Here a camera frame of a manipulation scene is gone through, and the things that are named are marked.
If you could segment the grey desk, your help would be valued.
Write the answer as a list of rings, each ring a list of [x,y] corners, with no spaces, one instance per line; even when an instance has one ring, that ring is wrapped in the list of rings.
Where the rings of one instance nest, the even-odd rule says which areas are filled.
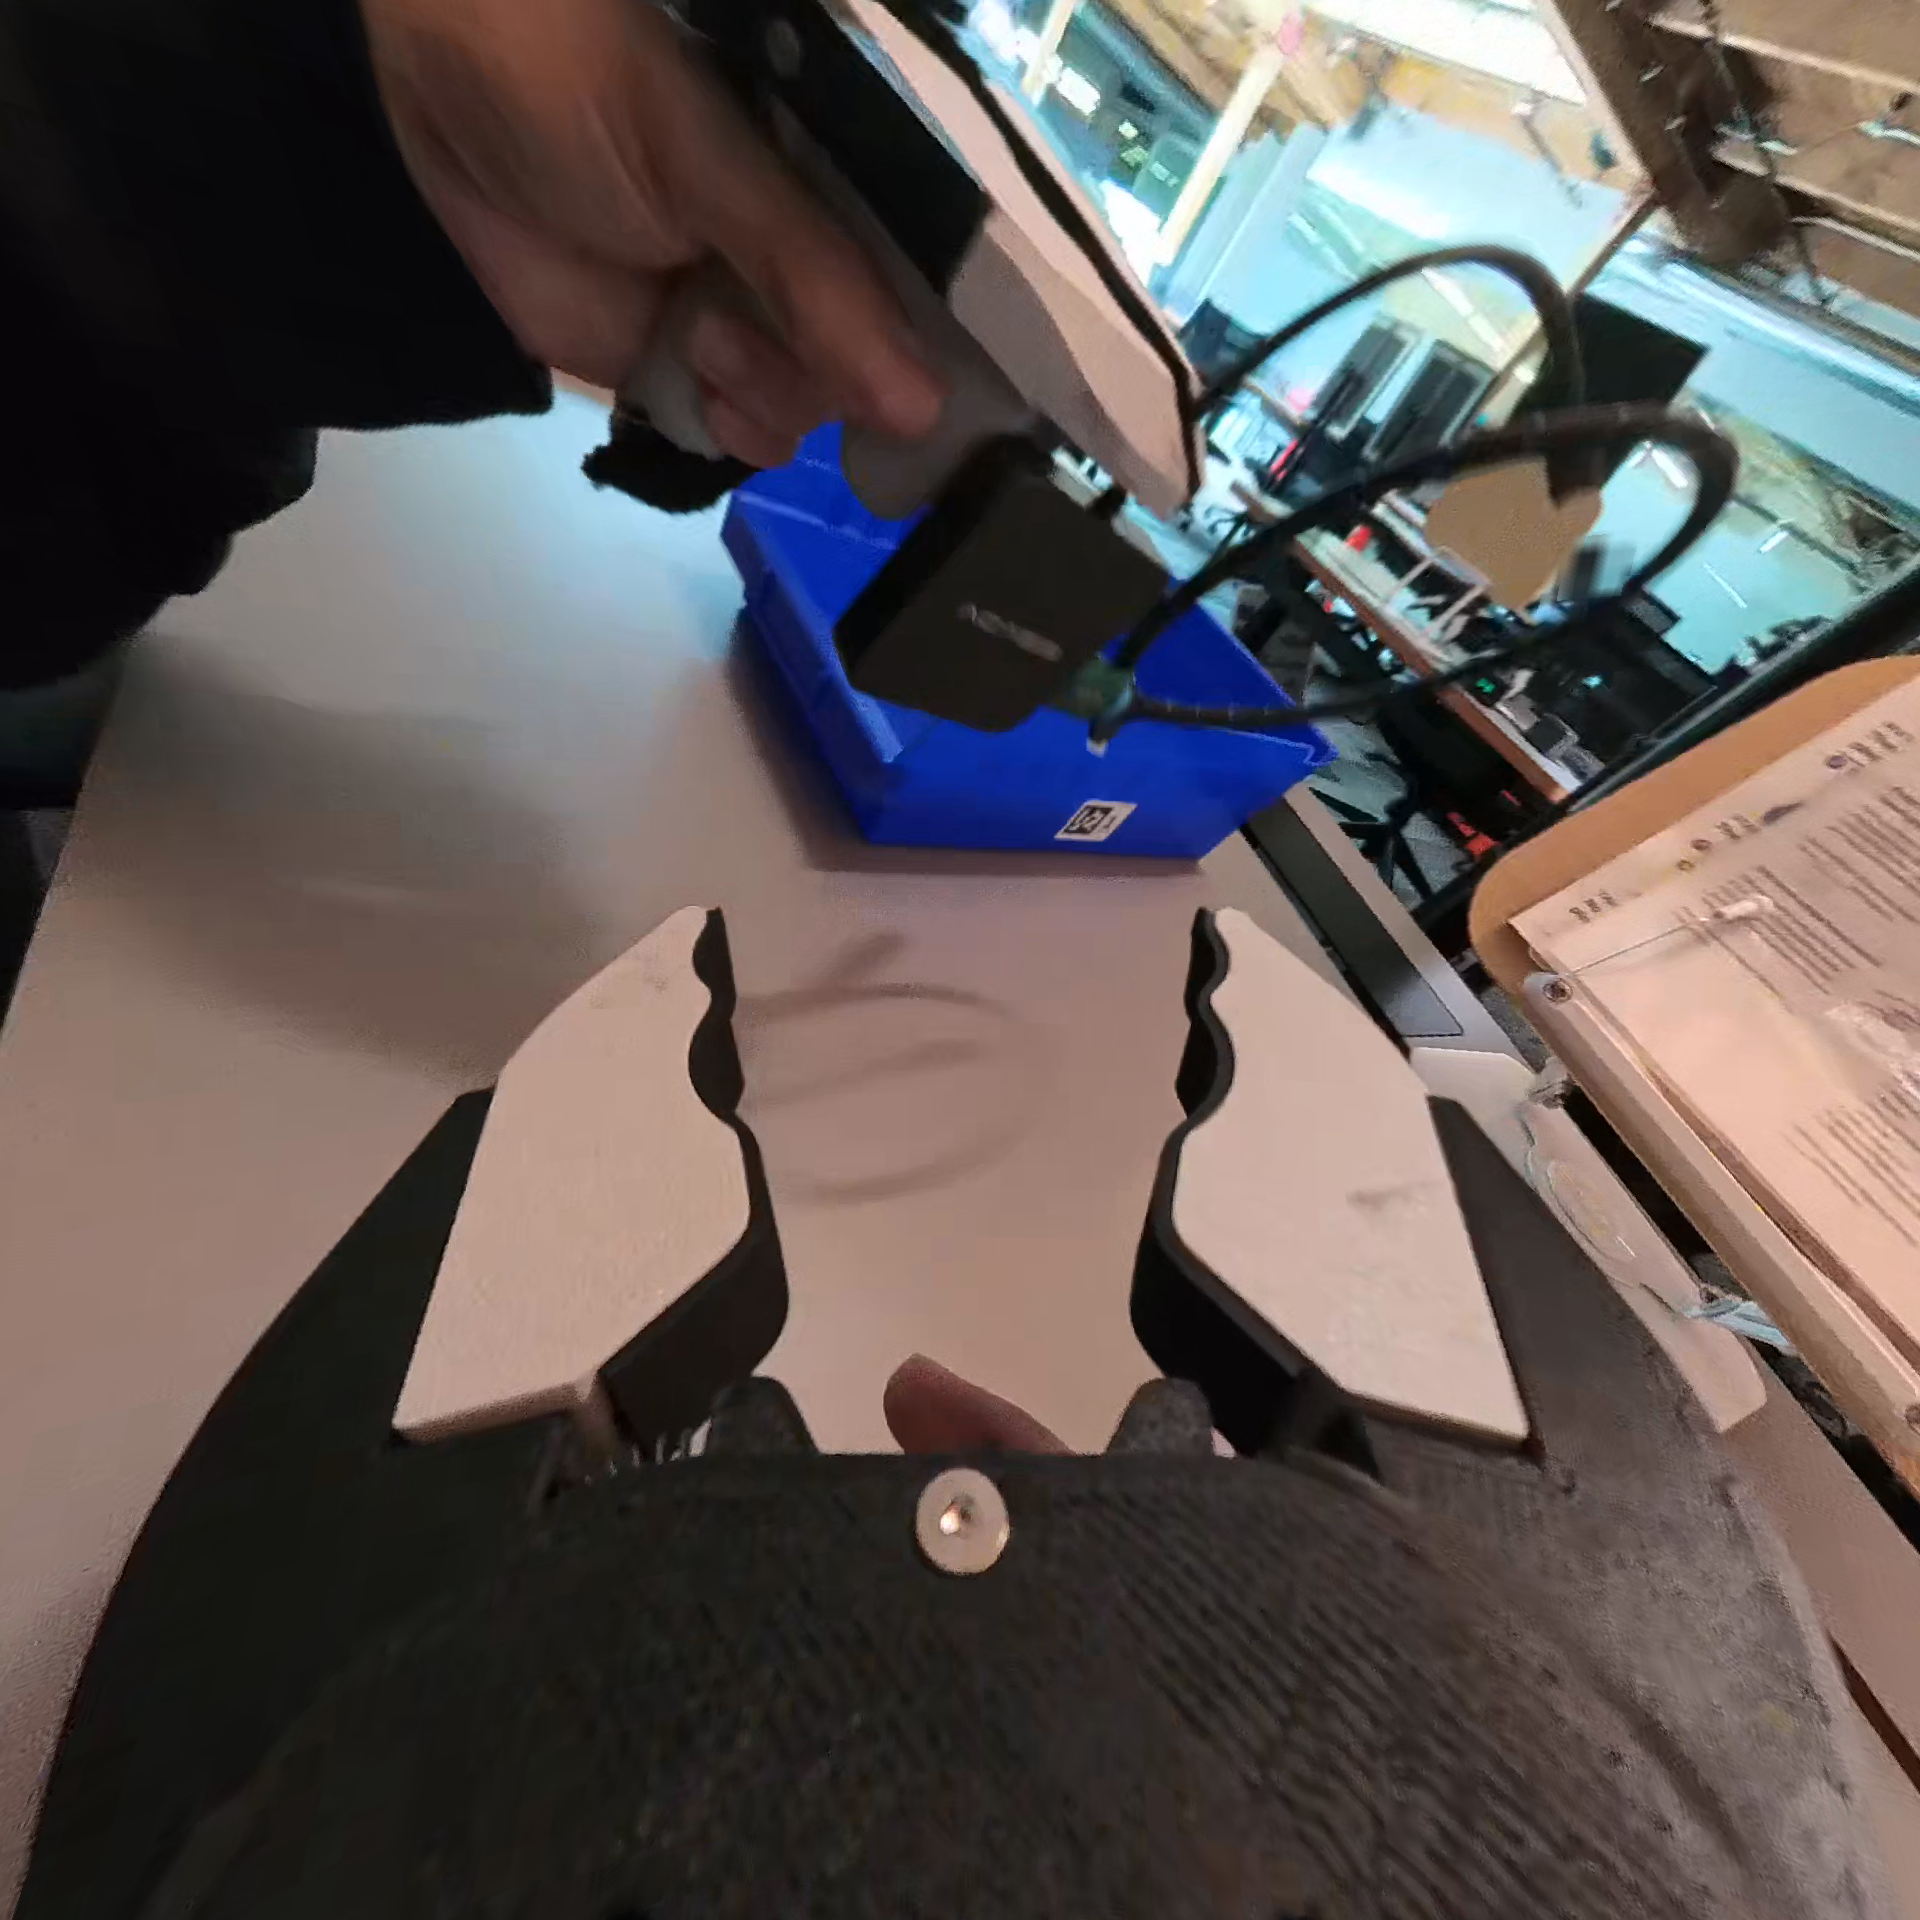
[[[4,1023],[4,1903],[85,1646],[259,1334],[445,1107],[686,905],[733,929],[791,1277],[770,1371],[875,1452],[931,1354],[1073,1445],[1179,1117],[1198,866],[871,849],[734,636],[714,517],[593,492],[601,415],[334,439],[141,636]]]

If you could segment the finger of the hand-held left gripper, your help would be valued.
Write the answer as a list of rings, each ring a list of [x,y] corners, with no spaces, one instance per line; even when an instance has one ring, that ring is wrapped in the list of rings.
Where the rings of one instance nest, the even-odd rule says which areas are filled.
[[[878,521],[971,517],[1034,460],[1038,422],[943,422],[924,439],[844,425],[839,469]]]
[[[1038,422],[1043,447],[1092,457],[1166,517],[1203,484],[1195,374],[1082,179],[1012,92],[972,69],[966,150],[997,199],[997,422]]]

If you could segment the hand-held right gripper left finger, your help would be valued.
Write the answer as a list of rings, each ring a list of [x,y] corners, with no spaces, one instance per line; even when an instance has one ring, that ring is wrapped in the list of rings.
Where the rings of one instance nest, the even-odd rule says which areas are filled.
[[[562,1419],[674,1447],[770,1354],[791,1291],[734,1005],[724,914],[688,905],[516,1050],[398,1389],[405,1439]]]

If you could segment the person's left forearm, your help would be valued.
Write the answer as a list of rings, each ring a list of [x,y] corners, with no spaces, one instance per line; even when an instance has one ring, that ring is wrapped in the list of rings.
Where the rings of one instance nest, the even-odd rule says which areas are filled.
[[[357,3],[4,3],[4,688],[296,502],[323,430],[540,415]]]

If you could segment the person's left hand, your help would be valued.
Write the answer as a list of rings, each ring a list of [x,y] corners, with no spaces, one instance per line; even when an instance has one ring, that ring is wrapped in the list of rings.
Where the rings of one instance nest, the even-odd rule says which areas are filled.
[[[934,430],[881,266],[658,3],[358,10],[413,184],[536,364],[619,400],[671,367],[751,469],[829,422]]]

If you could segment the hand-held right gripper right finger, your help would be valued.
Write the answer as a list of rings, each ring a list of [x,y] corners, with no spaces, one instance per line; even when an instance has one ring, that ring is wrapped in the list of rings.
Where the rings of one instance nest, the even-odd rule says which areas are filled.
[[[1131,1323],[1230,1452],[1515,1452],[1530,1425],[1432,1105],[1398,1045],[1239,908],[1195,910],[1189,1034]]]

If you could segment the person's right hand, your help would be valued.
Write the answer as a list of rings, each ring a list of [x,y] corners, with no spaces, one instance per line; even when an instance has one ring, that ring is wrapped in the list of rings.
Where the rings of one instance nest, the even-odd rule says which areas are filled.
[[[881,1419],[908,1458],[1067,1452],[1067,1445],[1029,1410],[927,1354],[908,1354],[890,1371],[881,1389]]]

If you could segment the instruction sheet on wooden stand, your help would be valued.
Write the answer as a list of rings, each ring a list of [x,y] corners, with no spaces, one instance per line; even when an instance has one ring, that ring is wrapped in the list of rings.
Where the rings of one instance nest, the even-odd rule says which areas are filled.
[[[1501,853],[1468,947],[1917,1486],[1917,660],[1835,670]]]

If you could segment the black adapter box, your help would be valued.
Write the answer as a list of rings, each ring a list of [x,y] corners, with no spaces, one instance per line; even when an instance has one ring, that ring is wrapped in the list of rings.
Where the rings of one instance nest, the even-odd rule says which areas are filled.
[[[1029,439],[983,440],[837,617],[856,693],[1012,732],[1158,608],[1169,574],[1056,484]]]

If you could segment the blue plastic bin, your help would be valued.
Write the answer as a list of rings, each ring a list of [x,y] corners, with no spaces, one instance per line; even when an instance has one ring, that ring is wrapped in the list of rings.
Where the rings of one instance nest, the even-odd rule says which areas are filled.
[[[1335,765],[1314,726],[1134,726],[1093,754],[1087,726],[1059,709],[971,732],[856,693],[833,623],[912,527],[856,502],[839,443],[837,425],[819,428],[796,460],[733,492],[723,541],[744,589],[737,631],[757,682],[861,840],[1195,861]]]

